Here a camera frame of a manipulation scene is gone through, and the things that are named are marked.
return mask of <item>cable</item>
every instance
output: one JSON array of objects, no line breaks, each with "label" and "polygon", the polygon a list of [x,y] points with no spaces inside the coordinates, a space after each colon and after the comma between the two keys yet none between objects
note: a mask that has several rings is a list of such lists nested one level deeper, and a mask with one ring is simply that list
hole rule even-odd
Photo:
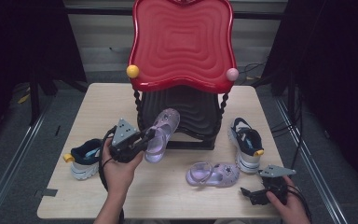
[{"label": "cable", "polygon": [[[243,72],[240,72],[241,73],[244,73],[245,74],[245,79],[243,80],[243,82],[240,83],[240,86],[243,85],[243,83],[245,83],[245,81],[247,80],[247,76],[246,76],[246,73],[256,69],[257,67],[261,66],[261,65],[265,65],[267,63],[267,61],[263,62],[263,63],[249,63],[249,64],[246,64],[246,66],[243,68]],[[250,68],[248,70],[246,70],[247,67],[249,66],[252,66],[252,65],[255,65],[255,67],[253,68]]]},{"label": "cable", "polygon": [[292,160],[292,165],[290,166],[290,169],[294,169],[295,168],[295,163],[296,163],[296,158],[298,155],[298,152],[301,148],[302,142],[303,142],[303,119],[302,119],[302,103],[303,103],[303,98],[302,98],[302,94],[301,91],[299,91],[299,95],[298,95],[298,106],[300,108],[299,110],[299,124],[300,124],[300,130],[299,130],[299,137],[298,137],[298,143],[297,143],[297,147],[296,147],[296,151],[295,151],[295,156],[293,157]]}]

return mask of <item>human hand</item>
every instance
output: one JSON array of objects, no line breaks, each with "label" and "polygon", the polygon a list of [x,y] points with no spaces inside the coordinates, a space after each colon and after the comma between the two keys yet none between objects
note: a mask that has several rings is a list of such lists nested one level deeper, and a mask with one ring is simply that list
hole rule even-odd
[{"label": "human hand", "polygon": [[112,160],[110,155],[109,146],[112,143],[112,138],[107,138],[103,146],[102,164],[104,177],[108,187],[108,193],[127,193],[132,180],[134,178],[135,169],[141,163],[144,153],[141,151],[136,157],[128,162],[121,163]]},{"label": "human hand", "polygon": [[95,224],[119,222],[127,191],[135,175],[135,169],[144,157],[144,153],[141,151],[128,163],[114,161],[109,151],[111,143],[112,138],[107,138],[103,146],[102,165],[107,185],[107,198],[94,220]]},{"label": "human hand", "polygon": [[[295,186],[294,182],[289,177],[284,176],[283,178],[288,186]],[[310,224],[304,205],[293,193],[287,193],[286,205],[282,204],[272,192],[268,191],[266,195],[272,205],[278,210],[286,224]]]}]

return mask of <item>lavender sandal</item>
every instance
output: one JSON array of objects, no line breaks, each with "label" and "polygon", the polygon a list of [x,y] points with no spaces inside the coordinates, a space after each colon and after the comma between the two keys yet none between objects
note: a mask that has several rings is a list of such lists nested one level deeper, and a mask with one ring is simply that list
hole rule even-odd
[{"label": "lavender sandal", "polygon": [[231,187],[237,183],[240,169],[236,164],[218,163],[212,166],[203,161],[191,166],[186,174],[187,183],[191,186]]},{"label": "lavender sandal", "polygon": [[153,129],[156,132],[155,137],[147,144],[147,150],[145,151],[146,161],[156,163],[162,159],[165,147],[176,131],[179,121],[180,115],[175,109],[168,108],[159,113],[153,126],[149,128],[149,130]]}]

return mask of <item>black curtain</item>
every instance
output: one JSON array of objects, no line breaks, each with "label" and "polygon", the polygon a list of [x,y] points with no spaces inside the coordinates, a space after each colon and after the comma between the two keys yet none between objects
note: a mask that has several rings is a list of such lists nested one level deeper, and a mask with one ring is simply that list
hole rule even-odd
[{"label": "black curtain", "polygon": [[30,80],[54,94],[52,79],[87,81],[62,0],[0,1],[0,118],[13,88]]}]

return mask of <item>table surface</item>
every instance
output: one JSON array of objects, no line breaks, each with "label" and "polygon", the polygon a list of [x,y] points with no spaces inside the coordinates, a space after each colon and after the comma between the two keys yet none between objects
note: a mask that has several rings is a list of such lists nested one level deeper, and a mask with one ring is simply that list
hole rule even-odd
[{"label": "table surface", "polygon": [[[74,179],[70,163],[65,163],[62,156],[92,138],[103,138],[120,118],[137,127],[136,116],[130,84],[94,83],[89,86],[48,183],[48,189],[57,189],[57,194],[43,197],[37,210],[39,217],[96,218],[107,195],[99,175],[82,181]],[[159,163],[143,160],[136,169],[124,204],[126,218],[278,217],[270,204],[252,205],[241,194],[240,187],[250,191],[264,188],[258,175],[241,172],[238,183],[230,188],[191,187],[186,183],[186,172],[195,162],[235,162],[236,148],[228,140],[227,128],[236,117],[244,118],[262,137],[265,153],[260,168],[269,164],[282,166],[255,89],[234,86],[228,95],[214,150],[167,149]]]}]

